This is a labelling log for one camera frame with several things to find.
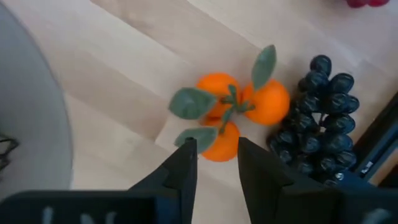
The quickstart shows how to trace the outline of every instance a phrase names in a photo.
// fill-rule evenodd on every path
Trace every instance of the red object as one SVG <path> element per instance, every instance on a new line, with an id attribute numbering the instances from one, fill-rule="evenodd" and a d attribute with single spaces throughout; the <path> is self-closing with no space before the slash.
<path id="1" fill-rule="evenodd" d="M 379 7 L 387 4 L 390 0 L 370 0 L 369 5 L 372 7 Z"/>
<path id="2" fill-rule="evenodd" d="M 390 0 L 347 0 L 347 4 L 352 8 L 359 8 L 365 5 L 379 7 L 387 4 Z"/>
<path id="3" fill-rule="evenodd" d="M 369 0 L 347 0 L 350 7 L 359 8 L 368 4 Z"/>

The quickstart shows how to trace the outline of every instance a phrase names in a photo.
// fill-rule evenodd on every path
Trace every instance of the dark grape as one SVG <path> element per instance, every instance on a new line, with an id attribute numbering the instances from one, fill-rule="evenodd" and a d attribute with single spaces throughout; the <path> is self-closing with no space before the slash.
<path id="1" fill-rule="evenodd" d="M 279 159 L 281 159 L 283 163 L 288 164 L 292 161 L 293 156 L 288 150 L 282 150 L 279 152 Z"/>
<path id="2" fill-rule="evenodd" d="M 353 140 L 346 134 L 326 134 L 322 148 L 327 153 L 339 153 L 353 148 Z"/>
<path id="3" fill-rule="evenodd" d="M 311 60 L 310 69 L 324 72 L 329 77 L 331 73 L 331 60 L 326 55 L 318 55 Z"/>
<path id="4" fill-rule="evenodd" d="M 356 163 L 356 156 L 352 151 L 343 151 L 336 155 L 337 162 L 343 167 L 350 168 Z"/>
<path id="5" fill-rule="evenodd" d="M 279 153 L 279 142 L 278 140 L 276 140 L 275 136 L 269 136 L 267 138 L 267 145 L 273 153 L 275 154 Z"/>
<path id="6" fill-rule="evenodd" d="M 305 87 L 306 91 L 319 92 L 325 90 L 328 83 L 328 76 L 324 72 L 313 70 L 307 73 L 305 76 L 305 83 L 302 83 L 302 85 Z"/>
<path id="7" fill-rule="evenodd" d="M 297 100 L 292 100 L 289 105 L 289 112 L 287 113 L 288 117 L 293 118 L 294 116 L 300 113 L 299 103 Z"/>
<path id="8" fill-rule="evenodd" d="M 345 108 L 344 113 L 354 113 L 359 108 L 359 100 L 355 96 L 348 95 L 347 108 Z"/>
<path id="9" fill-rule="evenodd" d="M 331 93 L 348 93 L 353 86 L 353 76 L 347 73 L 340 73 L 330 80 L 328 91 Z"/>
<path id="10" fill-rule="evenodd" d="M 284 129 L 295 130 L 294 120 L 291 117 L 286 117 L 280 122 Z"/>
<path id="11" fill-rule="evenodd" d="M 326 156 L 319 161 L 319 168 L 323 172 L 332 173 L 336 168 L 336 161 L 333 157 Z"/>
<path id="12" fill-rule="evenodd" d="M 300 150 L 306 154 L 317 152 L 320 147 L 320 141 L 314 134 L 307 133 L 301 138 Z"/>
<path id="13" fill-rule="evenodd" d="M 329 115 L 322 122 L 327 132 L 347 134 L 354 130 L 355 121 L 347 114 Z"/>
<path id="14" fill-rule="evenodd" d="M 303 156 L 300 156 L 294 160 L 291 167 L 297 169 L 300 173 L 305 175 L 310 175 L 314 171 L 312 164 Z"/>
<path id="15" fill-rule="evenodd" d="M 298 108 L 303 113 L 320 112 L 320 99 L 317 95 L 305 93 L 298 101 Z"/>
<path id="16" fill-rule="evenodd" d="M 348 107 L 348 98 L 345 93 L 332 93 L 322 101 L 322 111 L 327 114 L 342 113 Z"/>
<path id="17" fill-rule="evenodd" d="M 300 92 L 305 92 L 305 91 L 308 91 L 308 88 L 307 88 L 307 81 L 305 80 L 305 78 L 302 78 L 299 82 L 298 82 L 298 90 L 300 91 Z"/>
<path id="18" fill-rule="evenodd" d="M 298 133 L 314 131 L 318 125 L 310 114 L 300 113 L 294 118 L 293 127 Z"/>
<path id="19" fill-rule="evenodd" d="M 336 187 L 337 182 L 333 179 L 327 179 L 327 180 L 323 181 L 323 185 L 325 185 L 327 187 Z"/>
<path id="20" fill-rule="evenodd" d="M 286 129 L 280 129 L 276 134 L 276 140 L 280 143 L 288 144 L 291 146 L 297 146 L 299 140 L 296 133 L 288 131 Z"/>

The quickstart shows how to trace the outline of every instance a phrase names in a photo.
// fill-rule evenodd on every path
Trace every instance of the table surface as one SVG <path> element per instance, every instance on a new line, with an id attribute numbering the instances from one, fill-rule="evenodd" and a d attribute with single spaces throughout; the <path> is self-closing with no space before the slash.
<path id="1" fill-rule="evenodd" d="M 146 176 L 175 150 L 175 136 L 197 125 L 169 114 L 172 94 L 213 71 L 244 85 L 269 44 L 278 52 L 274 78 L 290 92 L 318 54 L 331 57 L 333 74 L 353 74 L 355 141 L 398 89 L 398 1 L 361 9 L 343 0 L 1 1 L 63 86 L 74 189 L 126 189 Z M 264 146 L 272 127 L 234 120 Z M 236 160 L 198 166 L 194 223 L 249 223 Z"/>

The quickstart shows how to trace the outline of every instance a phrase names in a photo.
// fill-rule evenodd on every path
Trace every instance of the fake leaf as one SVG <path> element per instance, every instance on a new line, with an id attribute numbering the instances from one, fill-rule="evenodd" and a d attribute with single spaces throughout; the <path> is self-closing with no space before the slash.
<path id="1" fill-rule="evenodd" d="M 251 80 L 255 90 L 261 89 L 270 79 L 276 65 L 275 45 L 270 45 L 257 56 L 254 63 Z"/>
<path id="2" fill-rule="evenodd" d="M 169 110 L 182 119 L 199 119 L 207 114 L 217 102 L 215 95 L 197 88 L 182 88 L 176 92 Z"/>
<path id="3" fill-rule="evenodd" d="M 197 140 L 197 151 L 203 153 L 210 146 L 213 145 L 218 135 L 216 127 L 202 127 L 190 128 L 184 130 L 175 140 L 174 145 L 177 147 L 182 146 L 187 138 L 194 138 Z"/>

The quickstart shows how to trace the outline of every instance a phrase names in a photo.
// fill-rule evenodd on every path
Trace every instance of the orange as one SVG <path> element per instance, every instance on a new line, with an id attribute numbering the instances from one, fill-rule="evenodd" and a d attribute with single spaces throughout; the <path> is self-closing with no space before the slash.
<path id="1" fill-rule="evenodd" d="M 258 91 L 254 91 L 253 85 L 249 84 L 242 93 L 242 103 L 249 101 L 255 109 L 246 111 L 244 115 L 251 121 L 272 125 L 281 121 L 289 111 L 290 96 L 285 87 L 275 79 Z"/>
<path id="2" fill-rule="evenodd" d="M 239 83 L 235 78 L 228 75 L 227 73 L 210 73 L 199 79 L 197 88 L 208 91 L 217 96 L 218 102 L 213 109 L 206 115 L 209 118 L 220 118 L 222 115 L 232 107 L 232 104 L 223 104 L 221 99 L 231 93 L 228 90 L 228 85 L 234 85 L 236 87 L 236 96 L 238 102 L 240 101 L 241 92 L 239 89 Z"/>
<path id="3" fill-rule="evenodd" d="M 208 119 L 203 123 L 206 126 L 221 127 L 220 119 Z M 218 134 L 214 144 L 202 153 L 202 156 L 214 162 L 226 162 L 233 159 L 238 153 L 239 129 L 230 121 L 226 123 L 224 133 Z"/>

